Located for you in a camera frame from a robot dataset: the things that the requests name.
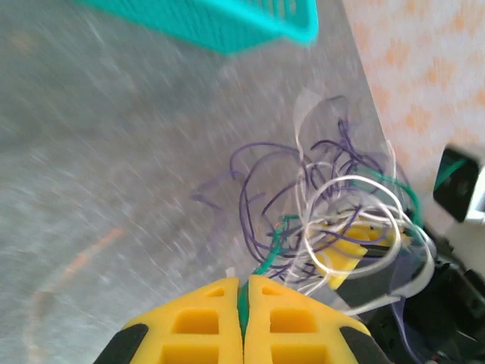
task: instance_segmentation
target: teal plastic basket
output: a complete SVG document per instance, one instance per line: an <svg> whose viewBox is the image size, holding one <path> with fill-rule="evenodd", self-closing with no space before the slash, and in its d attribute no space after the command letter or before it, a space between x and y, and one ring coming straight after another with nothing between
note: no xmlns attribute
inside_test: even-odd
<svg viewBox="0 0 485 364"><path fill-rule="evenodd" d="M318 34L315 0L81 0L222 53Z"/></svg>

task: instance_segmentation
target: orange patterned wall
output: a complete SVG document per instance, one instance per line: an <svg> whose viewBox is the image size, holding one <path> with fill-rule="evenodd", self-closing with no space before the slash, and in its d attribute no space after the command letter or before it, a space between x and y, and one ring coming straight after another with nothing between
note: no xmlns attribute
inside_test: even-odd
<svg viewBox="0 0 485 364"><path fill-rule="evenodd" d="M485 143L485 0L343 0L384 134L420 192L449 141Z"/></svg>

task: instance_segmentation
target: white wire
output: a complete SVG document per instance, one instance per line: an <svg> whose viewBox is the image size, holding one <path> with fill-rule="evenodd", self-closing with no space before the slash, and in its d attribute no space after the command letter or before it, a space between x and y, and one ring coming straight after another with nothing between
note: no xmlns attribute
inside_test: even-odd
<svg viewBox="0 0 485 364"><path fill-rule="evenodd" d="M361 182L365 182L367 184L370 184L373 187L376 187L379 190L382 190L385 192L388 196L391 197L391 199L394 201L396 204L398 210L399 210L399 217L401 218L402 215L404 215L404 212L402 211L402 206L397 197L386 187L382 186L378 182L371 180L366 177L358 176L358 175L346 175L342 177L336 177L332 180L329 180L326 182L323 186L321 186L315 193L314 195L310 198L308 204L307 204L307 209L305 210L305 213L302 214L301 211L299 211L300 219L302 221L302 229L303 229L303 234L302 234L302 240L303 243L305 244L305 247L307 249L308 254L311 257L311 260L313 263L319 267L320 269L323 269L326 273L332 274L332 275L367 275L376 271L379 271L386 266L388 266L398 255L399 250L401 249L401 234L399 231L399 226L396 223L395 218L393 217L393 214L390 212L390 210L384 205L383 203L379 202L376 199L376 205L379 209L383 211L383 213L388 217L389 222L391 223L391 226L394 230L395 236L394 236L394 242L390 249L388 250L387 254L380 259L379 261L372 263L370 265L367 265L362 268L357 268L353 270L339 270L339 269L333 269L330 267L327 267L325 264L320 262L317 259L317 256L315 255L313 248L310 246L310 243L308 242L308 232L310 230L310 227L312 225L310 221L310 214L311 214L311 207L313 206L315 200L325 191L330 187L331 185L335 184L336 182L340 181L345 181L345 180L359 180Z"/></svg>
<svg viewBox="0 0 485 364"><path fill-rule="evenodd" d="M299 141L299 134L305 118L300 117L297 120L296 116L294 115L294 120L295 120L296 148L299 152L300 165L303 165L304 152L303 152L302 144ZM396 179L396 175L397 175L396 153L389 140L386 141L386 145L392 161L392 177ZM408 282L404 286L394 290L390 295L384 295L362 306L359 306L354 309L350 309L349 311L345 312L345 314L358 315L370 309L384 306L391 302L400 300L401 297L410 297L418 293L419 291L421 291L429 283L429 280L431 279L431 276L433 274L432 251L434 249L434 253L436 253L436 248L434 248L433 242L426 235L426 233L420 227L415 226L412 223L412 221L409 219L409 217L403 212L402 205L401 205L401 202L399 201L399 198L388 188L369 178L358 176L358 175L339 176L337 174L336 178L326 182L323 186L318 188L316 192L314 192L314 194L310 199L307 199L306 195L308 191L306 188L306 180L304 179L305 171L307 171L309 168L312 168L314 165L322 165L327 167L331 166L333 168L333 165L330 163L315 162L315 163L307 164L305 165L305 167L300 167L299 169L294 190L295 190L295 198L296 198L296 208L298 211L298 215L300 217L300 221L302 223L302 228L300 231L302 231L302 240L304 242L305 251L299 252L297 256L294 258L292 266L287 271L287 276L292 275L294 277L299 277L293 272L293 268L296 266L297 261L301 261L302 259L307 259L307 257L309 257L317 267L319 267L321 270L325 272L325 276L324 278L322 278L317 282L312 282L303 287L300 287L298 291L302 292L304 290L307 290L305 294L310 295L319 287L326 284L332 276L345 275L350 277L353 275L357 277L362 275L368 275L375 271L381 270L382 268L385 268L397 257L401 249L402 242L401 242L401 234L400 234L399 228L415 229L418 235L423 239L424 248L427 256L425 267L421 270L421 273L412 282ZM322 193L325 190L327 190L330 186L334 184L338 184L339 182L342 182L345 180L359 180L366 184L370 184L373 187L376 187L377 189L381 190L391 198L391 200L394 202L394 206L384 204L379 199L377 199L377 197L370 195L369 197L373 200L372 204L366 205L364 207L359 206L359 210L357 210L357 212L355 210L354 211L351 210L351 211L342 212L334 215L320 214L319 212L322 209L322 207L324 207L324 204L321 204L320 206L317 206L314 208L314 204L317 201L318 197L321 196ZM339 188L338 192L336 193L336 197L330 196L329 199L335 200L340 198L342 191L343 189ZM372 210L375 210L375 209L381 210L385 216L383 217L381 215L373 214ZM331 260L328 257L328 255L325 254L324 251L319 252L319 254L324 258L325 264L320 262L317 259L310 243L310 241L317 243L322 238L324 238L327 234L325 233L315 234L315 235L312 235L311 238L309 238L308 235L310 233L312 226L315 226L316 224L319 224L319 225L327 224L329 221L335 221L335 220L336 222L333 225L325 227L327 231L340 233L345 226L354 226L354 225L356 226L365 225L365 226L372 226L372 227L379 227L379 228L390 226L394 232L393 243L391 244L391 247L389 248L387 254L382 259L375 262L374 264L365 266L363 268L353 269L350 271L333 269L331 267Z"/></svg>

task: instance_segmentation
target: black plastic part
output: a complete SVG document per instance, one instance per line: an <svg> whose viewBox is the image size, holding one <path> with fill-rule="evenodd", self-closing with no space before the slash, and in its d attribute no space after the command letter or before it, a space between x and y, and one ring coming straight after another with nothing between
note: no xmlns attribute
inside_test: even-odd
<svg viewBox="0 0 485 364"><path fill-rule="evenodd" d="M446 171L455 162L460 161L465 162L434 190L433 198L456 221L463 222L478 179L479 166L477 161L471 156L461 154L451 146L447 146L441 157L438 175Z"/></svg>
<svg viewBox="0 0 485 364"><path fill-rule="evenodd" d="M149 327L136 324L116 333L94 364L130 364Z"/></svg>
<svg viewBox="0 0 485 364"><path fill-rule="evenodd" d="M360 268L363 265L364 262L360 261L356 268ZM388 267L378 273L359 279L345 279L336 292L350 307L360 306L362 303L369 302L376 297L389 293L389 286L395 267L396 262L392 262ZM378 310L365 312L359 315L359 317L367 324L375 315L376 311Z"/></svg>
<svg viewBox="0 0 485 364"><path fill-rule="evenodd" d="M367 249L367 252L365 253L366 258L382 258L389 251L388 246L380 245L369 245L366 246L365 249Z"/></svg>
<svg viewBox="0 0 485 364"><path fill-rule="evenodd" d="M478 359L485 347L483 288L481 277L473 271L463 273L450 262L437 266L430 284L405 303L406 333L415 354L455 362ZM367 326L391 361L413 362L389 307L380 309Z"/></svg>
<svg viewBox="0 0 485 364"><path fill-rule="evenodd" d="M358 364L390 364L386 355L369 335L348 326L340 328L340 333Z"/></svg>

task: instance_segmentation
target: gray concrete floor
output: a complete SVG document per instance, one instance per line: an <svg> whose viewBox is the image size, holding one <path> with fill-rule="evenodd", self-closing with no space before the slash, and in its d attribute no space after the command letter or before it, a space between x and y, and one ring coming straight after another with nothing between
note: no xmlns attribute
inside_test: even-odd
<svg viewBox="0 0 485 364"><path fill-rule="evenodd" d="M319 1L313 48L238 58L41 3L0 0L2 363L92 362L131 317L227 267L247 277L234 205L209 244L213 217L189 192L239 145L293 143L303 87L349 98L358 146L383 141L339 0Z"/></svg>

